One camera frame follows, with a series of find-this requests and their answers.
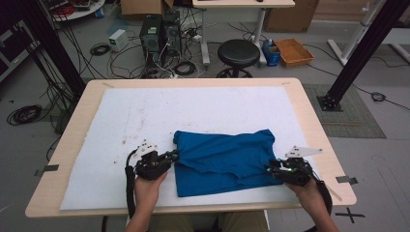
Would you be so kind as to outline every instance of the white box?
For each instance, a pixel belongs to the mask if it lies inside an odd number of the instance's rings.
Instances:
[[[119,29],[111,37],[108,38],[113,51],[119,52],[129,43],[127,32]]]

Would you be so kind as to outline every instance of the stool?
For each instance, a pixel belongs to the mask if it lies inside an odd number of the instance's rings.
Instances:
[[[230,40],[218,48],[218,56],[225,65],[231,68],[222,70],[217,74],[217,77],[239,77],[239,72],[245,74],[242,77],[252,77],[244,68],[256,64],[260,57],[260,51],[252,42]]]

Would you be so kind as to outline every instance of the white desk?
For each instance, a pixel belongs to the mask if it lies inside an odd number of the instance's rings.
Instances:
[[[333,192],[334,205],[352,205],[356,196],[348,183],[339,184],[335,177],[344,176],[337,156],[323,131],[308,100],[301,82],[296,78],[237,78],[237,79],[154,79],[154,80],[93,80],[88,83],[64,134],[48,165],[58,164],[58,170],[43,174],[36,191],[26,209],[30,218],[68,216],[125,215],[127,209],[71,210],[61,211],[73,164],[79,154],[84,138],[99,109],[103,93],[108,88],[177,88],[177,87],[219,87],[219,86],[282,86],[289,98],[307,145],[322,148],[320,156],[313,157],[321,178]],[[271,202],[269,204],[225,204],[183,207],[157,207],[155,213],[187,213],[240,211],[300,207],[296,201]]]
[[[256,0],[210,0],[210,1],[199,1],[199,0],[192,0],[193,5],[196,8],[204,9],[202,11],[202,40],[201,40],[201,51],[202,51],[202,63],[207,67],[210,65],[209,59],[209,51],[208,51],[208,44],[207,44],[207,35],[206,35],[206,27],[205,23],[207,21],[207,11],[206,9],[210,8],[254,8],[260,9],[259,16],[257,19],[257,29],[256,34],[252,37],[253,43],[259,47],[260,49],[260,33],[263,27],[263,20],[265,19],[265,13],[267,8],[288,8],[294,7],[295,2],[293,0],[264,0],[263,2],[258,2]],[[263,55],[263,52],[260,51],[260,58],[259,58],[260,65],[266,65],[266,59]]]

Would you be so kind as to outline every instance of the chair leg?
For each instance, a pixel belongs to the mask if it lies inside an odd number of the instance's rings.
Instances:
[[[239,69],[232,69],[232,77],[238,77],[239,76]]]
[[[219,72],[217,74],[217,78],[227,78],[227,77],[252,77],[252,75],[250,74],[250,72],[246,71],[246,70],[241,70],[241,69],[234,69],[234,68],[228,68],[228,69],[224,69],[221,72]]]

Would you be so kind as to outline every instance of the blue t-shirt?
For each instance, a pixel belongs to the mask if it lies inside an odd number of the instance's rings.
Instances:
[[[175,163],[178,196],[195,196],[280,185],[265,171],[275,159],[274,135],[256,133],[205,134],[176,131],[180,159]]]

